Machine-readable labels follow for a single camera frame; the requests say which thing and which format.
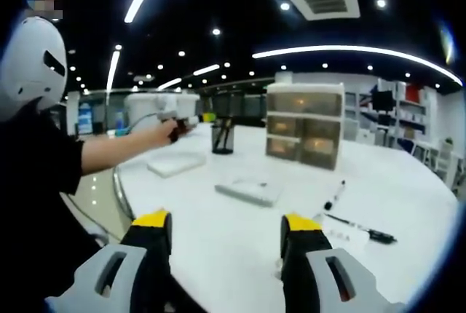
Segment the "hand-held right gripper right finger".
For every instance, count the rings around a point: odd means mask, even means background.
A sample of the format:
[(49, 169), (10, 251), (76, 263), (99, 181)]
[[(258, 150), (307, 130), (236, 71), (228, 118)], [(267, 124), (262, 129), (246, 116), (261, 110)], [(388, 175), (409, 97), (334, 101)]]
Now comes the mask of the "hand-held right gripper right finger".
[(333, 248), (321, 225), (290, 213), (281, 219), (280, 280), (286, 312), (403, 312), (376, 288), (375, 276), (346, 250)]

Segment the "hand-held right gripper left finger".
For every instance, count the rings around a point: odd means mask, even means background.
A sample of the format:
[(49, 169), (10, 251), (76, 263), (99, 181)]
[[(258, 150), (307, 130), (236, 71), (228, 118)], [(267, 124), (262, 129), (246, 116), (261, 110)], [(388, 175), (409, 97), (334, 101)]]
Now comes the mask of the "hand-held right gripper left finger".
[(107, 245), (74, 273), (49, 312), (164, 312), (168, 303), (172, 216), (165, 209), (136, 218), (119, 244)]

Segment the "person's left hand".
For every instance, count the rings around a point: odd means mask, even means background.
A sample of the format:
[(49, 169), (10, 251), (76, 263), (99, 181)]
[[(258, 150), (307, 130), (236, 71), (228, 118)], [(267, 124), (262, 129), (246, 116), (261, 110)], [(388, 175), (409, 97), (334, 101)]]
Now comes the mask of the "person's left hand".
[(178, 126), (176, 120), (167, 120), (164, 121), (160, 127), (162, 131), (162, 137), (168, 143), (175, 143), (181, 136), (181, 129)]

